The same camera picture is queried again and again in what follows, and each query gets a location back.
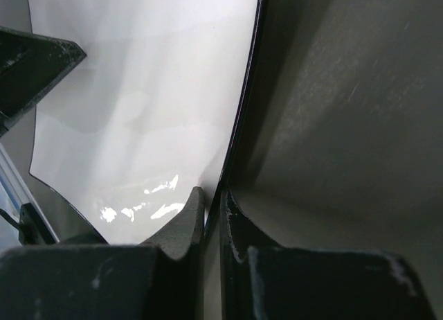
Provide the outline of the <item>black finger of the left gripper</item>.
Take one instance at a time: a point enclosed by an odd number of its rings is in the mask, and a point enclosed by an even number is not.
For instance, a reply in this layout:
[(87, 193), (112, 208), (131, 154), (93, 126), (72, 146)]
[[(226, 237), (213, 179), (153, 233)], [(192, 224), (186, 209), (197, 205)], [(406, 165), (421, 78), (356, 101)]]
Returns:
[(75, 42), (1, 27), (1, 135), (86, 56)]

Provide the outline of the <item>white square plate black rim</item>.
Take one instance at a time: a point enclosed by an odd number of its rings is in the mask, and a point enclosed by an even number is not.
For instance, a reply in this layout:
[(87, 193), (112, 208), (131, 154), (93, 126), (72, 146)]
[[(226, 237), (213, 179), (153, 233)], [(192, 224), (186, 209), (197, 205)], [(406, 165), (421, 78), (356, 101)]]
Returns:
[(30, 173), (111, 244), (214, 195), (258, 0), (29, 0), (33, 31), (86, 58), (37, 106)]

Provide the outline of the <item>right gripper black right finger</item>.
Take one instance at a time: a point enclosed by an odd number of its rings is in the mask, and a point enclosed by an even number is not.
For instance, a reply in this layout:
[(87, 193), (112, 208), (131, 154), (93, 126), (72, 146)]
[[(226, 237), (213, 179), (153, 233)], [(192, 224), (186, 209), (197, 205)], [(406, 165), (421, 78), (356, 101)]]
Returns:
[(220, 201), (224, 319), (434, 319), (418, 275), (380, 251), (284, 247), (227, 190)]

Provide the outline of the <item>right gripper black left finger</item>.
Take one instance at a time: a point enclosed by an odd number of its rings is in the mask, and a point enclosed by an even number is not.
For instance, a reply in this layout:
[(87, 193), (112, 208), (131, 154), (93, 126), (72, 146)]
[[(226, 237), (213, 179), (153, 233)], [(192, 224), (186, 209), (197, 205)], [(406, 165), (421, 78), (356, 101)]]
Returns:
[(204, 193), (139, 245), (25, 246), (1, 255), (2, 319), (201, 319)]

